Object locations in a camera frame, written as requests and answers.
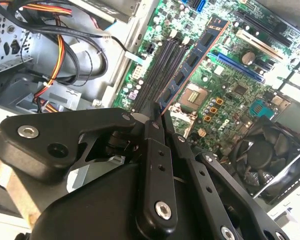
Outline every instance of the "metal bolt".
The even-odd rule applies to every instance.
[[[24,125],[18,128],[18,134],[26,139],[35,139],[39,136],[39,131],[34,126]]]
[[[155,211],[164,220],[169,220],[171,218],[171,209],[170,207],[163,201],[158,201],[155,204]]]
[[[159,125],[156,122],[153,122],[152,126],[154,126],[156,129],[159,129]]]
[[[123,117],[125,120],[128,120],[128,121],[130,121],[130,117],[129,117],[128,115],[126,115],[126,114],[123,114],[123,115],[122,115],[122,117]]]
[[[221,233],[222,236],[226,239],[226,240],[236,240],[235,239],[235,235],[232,233],[232,231],[230,231],[229,228],[227,228],[226,226],[223,226],[221,228]]]
[[[180,142],[184,143],[186,140],[182,136],[178,136]]]
[[[280,240],[286,240],[286,239],[284,238],[284,236],[282,236],[282,234],[281,234],[280,232],[276,232],[275,234],[276,234],[276,236],[277,236]]]
[[[206,156],[205,156],[205,159],[207,159],[207,161],[208,161],[209,163],[211,163],[211,162],[212,162],[212,158],[211,158],[211,157],[209,157],[208,155],[206,155]]]

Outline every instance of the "heatsink fan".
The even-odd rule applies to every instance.
[[[261,197],[267,200],[280,193],[284,187],[280,181],[285,181],[283,177],[289,172],[287,168],[299,158],[300,144],[297,140],[264,116],[229,155],[246,190],[255,197],[265,190]]]

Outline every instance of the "yellow component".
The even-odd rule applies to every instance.
[[[210,117],[210,116],[205,116],[205,117],[204,117],[204,120],[205,120],[206,122],[210,122],[210,121],[211,121],[211,117]]]
[[[215,102],[218,105],[222,105],[222,104],[224,104],[225,101],[223,101],[221,98],[217,97],[216,100],[215,100]]]
[[[199,134],[200,137],[204,138],[207,135],[207,132],[203,128],[200,128],[198,130],[198,134]]]
[[[215,107],[212,107],[210,109],[210,112],[213,113],[213,114],[215,114],[216,112],[218,112],[218,109],[216,109]]]

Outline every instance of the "green circuit board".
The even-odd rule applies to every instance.
[[[179,113],[171,114],[176,132],[184,135],[190,143],[214,152],[221,149],[226,155],[260,117],[252,109],[256,101],[263,103],[268,113],[277,114],[278,106],[267,102],[265,94],[274,93],[300,62],[300,33],[289,26],[286,28],[282,35],[292,42],[290,47],[287,47],[260,31],[257,38],[284,56],[283,61],[273,60],[268,54],[236,36],[238,30],[245,27],[245,22],[237,17],[234,11],[242,10],[270,29],[274,29],[281,21],[253,0],[242,2],[244,1],[207,0],[202,12],[199,13],[181,1],[162,0],[148,23],[148,29],[137,53],[148,64],[141,67],[137,63],[132,63],[113,106],[133,112],[135,96],[143,87],[142,83],[147,80],[156,56],[161,50],[162,42],[169,38],[171,31],[176,30],[184,38],[189,37],[195,42],[202,35],[212,14],[215,14],[230,24],[211,49],[211,53],[224,54],[240,63],[244,53],[252,52],[256,59],[264,62],[273,61],[274,68],[263,74],[265,81],[260,83],[213,56],[206,57],[174,99],[171,111],[181,111],[183,114],[181,117]],[[151,44],[154,46],[153,52],[149,53]],[[252,71],[260,70],[255,64],[245,67]],[[190,85],[204,91],[205,98],[197,109],[183,104],[185,101],[182,98],[187,94],[185,92]]]

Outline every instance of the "pcie slot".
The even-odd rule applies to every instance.
[[[247,75],[248,77],[253,78],[254,80],[262,83],[265,78],[257,73],[255,73],[254,71],[251,71],[248,68],[245,68],[244,66],[242,66],[240,63],[237,63],[235,61],[233,61],[231,58],[227,57],[226,55],[219,53],[218,55],[215,55],[213,53],[208,53],[208,57],[213,57],[227,65],[229,65],[230,67],[233,67],[234,69],[236,69],[237,71],[239,71],[240,73],[243,73],[245,75]]]
[[[141,89],[140,93],[138,94],[135,103],[134,109],[139,111],[148,98],[151,88],[157,81],[158,74],[162,73],[163,68],[166,66],[167,61],[169,60],[170,56],[172,55],[174,49],[178,46],[178,41],[176,39],[168,39],[163,43],[161,47],[161,52],[157,57],[154,66],[152,67],[148,77],[144,80],[143,88]]]
[[[267,44],[263,43],[262,41],[260,41],[259,39],[257,39],[256,37],[252,36],[250,33],[242,29],[238,30],[236,36],[246,41],[248,44],[252,45],[253,47],[264,52],[265,54],[269,55],[270,57],[278,60],[279,62],[285,60],[285,57],[281,53],[277,52],[272,47],[268,46]]]
[[[173,77],[174,73],[176,72],[177,68],[179,67],[182,59],[184,58],[188,50],[189,47],[183,45],[182,47],[179,48],[178,51],[176,51],[175,55],[172,57],[173,61],[170,62],[170,65],[166,68],[167,71],[159,81],[160,85],[155,88],[156,92],[151,98],[151,101],[156,100],[159,97],[159,95],[162,93],[163,89],[165,88],[169,80]]]
[[[201,61],[205,58],[228,25],[228,21],[222,20],[216,15],[210,18],[202,37],[195,43],[181,66],[156,99],[156,102],[159,103],[161,114],[164,114],[165,111],[168,110],[176,95],[189,81]]]
[[[273,38],[274,40],[278,41],[279,43],[287,46],[288,48],[291,46],[292,41],[290,41],[289,39],[287,39],[286,37],[275,33],[272,29],[270,29],[269,27],[267,27],[266,25],[264,25],[262,22],[260,22],[258,19],[249,16],[248,14],[244,13],[242,10],[238,10],[235,11],[234,14],[236,16],[238,16],[239,18],[241,18],[243,21],[245,21],[246,23],[254,26],[256,29],[265,32],[266,34],[268,34],[271,38]]]

